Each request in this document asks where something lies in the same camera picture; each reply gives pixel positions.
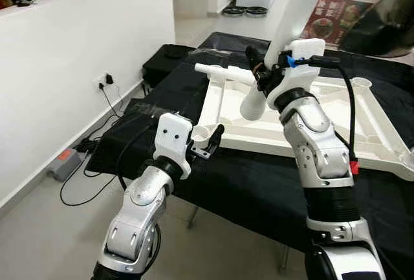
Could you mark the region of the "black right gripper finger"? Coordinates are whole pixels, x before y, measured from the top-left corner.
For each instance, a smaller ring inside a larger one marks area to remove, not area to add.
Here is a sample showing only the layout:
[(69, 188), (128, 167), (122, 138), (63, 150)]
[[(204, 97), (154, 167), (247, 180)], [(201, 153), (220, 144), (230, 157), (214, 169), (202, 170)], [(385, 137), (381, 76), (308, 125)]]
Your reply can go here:
[(266, 76), (267, 66), (262, 55), (253, 46), (247, 46), (245, 49), (246, 60), (248, 61), (252, 75), (255, 77)]

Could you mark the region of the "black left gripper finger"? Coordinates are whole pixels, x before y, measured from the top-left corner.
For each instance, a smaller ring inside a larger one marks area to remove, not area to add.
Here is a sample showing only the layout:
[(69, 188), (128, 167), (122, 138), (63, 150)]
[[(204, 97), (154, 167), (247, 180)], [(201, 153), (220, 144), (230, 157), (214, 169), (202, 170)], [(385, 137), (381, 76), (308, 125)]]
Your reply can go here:
[(208, 144), (205, 147), (206, 154), (213, 154), (220, 146), (222, 135), (224, 134), (224, 124), (218, 124), (215, 131), (209, 137)]

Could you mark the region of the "black tablecloth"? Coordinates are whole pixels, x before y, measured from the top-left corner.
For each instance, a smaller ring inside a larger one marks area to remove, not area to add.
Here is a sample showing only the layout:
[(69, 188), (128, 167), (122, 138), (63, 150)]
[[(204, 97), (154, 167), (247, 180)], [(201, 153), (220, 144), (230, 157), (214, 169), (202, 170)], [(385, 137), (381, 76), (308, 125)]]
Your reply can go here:
[[(144, 100), (128, 105), (125, 123), (104, 133), (88, 168), (133, 179), (150, 158), (157, 121), (147, 108), (178, 111), (197, 120), (207, 79), (194, 64), (247, 68), (245, 48), (266, 52), (269, 42), (213, 32), (186, 56)], [(414, 143), (414, 68), (401, 62), (333, 52), (351, 77), (364, 77), (387, 117), (408, 148)], [(297, 250), (308, 247), (307, 203), (293, 158), (220, 148), (204, 169), (175, 194), (246, 229)], [(356, 182), (360, 213), (369, 221), (376, 247), (397, 268), (414, 262), (414, 184), (385, 171), (360, 169)]]

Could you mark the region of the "red printed box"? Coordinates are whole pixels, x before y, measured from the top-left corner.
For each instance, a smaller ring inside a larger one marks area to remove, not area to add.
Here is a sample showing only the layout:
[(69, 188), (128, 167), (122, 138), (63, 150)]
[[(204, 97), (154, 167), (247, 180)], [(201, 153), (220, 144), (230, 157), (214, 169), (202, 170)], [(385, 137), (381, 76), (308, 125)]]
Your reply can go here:
[(300, 38), (319, 38), (336, 47), (374, 4), (365, 0), (318, 0)]

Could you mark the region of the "black square case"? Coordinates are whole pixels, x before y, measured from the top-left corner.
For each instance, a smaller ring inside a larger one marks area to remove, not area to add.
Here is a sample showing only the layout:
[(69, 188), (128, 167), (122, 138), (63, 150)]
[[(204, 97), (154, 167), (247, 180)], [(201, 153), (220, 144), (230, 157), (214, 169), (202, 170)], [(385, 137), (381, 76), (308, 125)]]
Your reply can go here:
[(195, 50), (184, 45), (163, 44), (142, 65), (142, 81), (150, 87), (156, 87), (166, 76)]

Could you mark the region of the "black power adapter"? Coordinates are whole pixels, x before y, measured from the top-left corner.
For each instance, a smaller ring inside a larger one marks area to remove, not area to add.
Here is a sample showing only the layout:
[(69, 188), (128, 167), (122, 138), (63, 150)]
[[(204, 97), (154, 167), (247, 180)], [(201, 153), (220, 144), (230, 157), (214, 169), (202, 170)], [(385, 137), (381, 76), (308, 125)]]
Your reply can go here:
[(79, 144), (77, 144), (74, 149), (78, 153), (90, 153), (94, 152), (95, 148), (98, 146), (97, 140), (92, 139), (83, 139)]

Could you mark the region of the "white plastic table top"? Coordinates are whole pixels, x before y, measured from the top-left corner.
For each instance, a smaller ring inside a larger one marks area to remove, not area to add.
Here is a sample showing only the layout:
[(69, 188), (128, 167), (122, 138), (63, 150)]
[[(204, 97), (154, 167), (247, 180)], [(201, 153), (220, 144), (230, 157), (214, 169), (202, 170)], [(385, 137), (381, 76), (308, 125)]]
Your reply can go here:
[[(403, 180), (413, 180), (411, 151), (387, 117), (371, 91), (371, 82), (352, 79), (356, 100), (356, 156), (360, 169), (387, 171)], [(294, 153), (283, 134), (280, 114), (266, 108), (256, 121), (245, 120), (240, 105), (248, 94), (248, 85), (224, 78), (210, 78), (199, 117), (190, 138), (204, 147), (219, 124), (224, 126), (221, 147), (246, 152), (293, 158)], [(317, 77), (310, 86), (337, 133), (349, 136), (349, 97), (341, 78)]]

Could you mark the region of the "black glossy bag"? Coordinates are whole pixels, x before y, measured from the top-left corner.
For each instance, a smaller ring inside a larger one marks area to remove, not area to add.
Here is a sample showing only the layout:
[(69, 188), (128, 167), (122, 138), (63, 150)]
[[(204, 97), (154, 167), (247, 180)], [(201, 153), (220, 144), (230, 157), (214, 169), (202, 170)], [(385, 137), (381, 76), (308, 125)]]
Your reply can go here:
[(379, 58), (411, 53), (414, 46), (414, 0), (380, 0), (349, 30), (339, 50)]

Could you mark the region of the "metal folding table frame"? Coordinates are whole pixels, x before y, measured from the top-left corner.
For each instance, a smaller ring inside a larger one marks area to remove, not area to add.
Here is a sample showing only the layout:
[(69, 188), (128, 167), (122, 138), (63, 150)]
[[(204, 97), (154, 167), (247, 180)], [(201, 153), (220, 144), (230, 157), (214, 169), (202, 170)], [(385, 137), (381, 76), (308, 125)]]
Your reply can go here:
[(204, 248), (207, 258), (228, 277), (248, 279), (287, 278), (293, 255), (287, 245), (225, 220), (197, 206), (184, 216), (184, 235)]

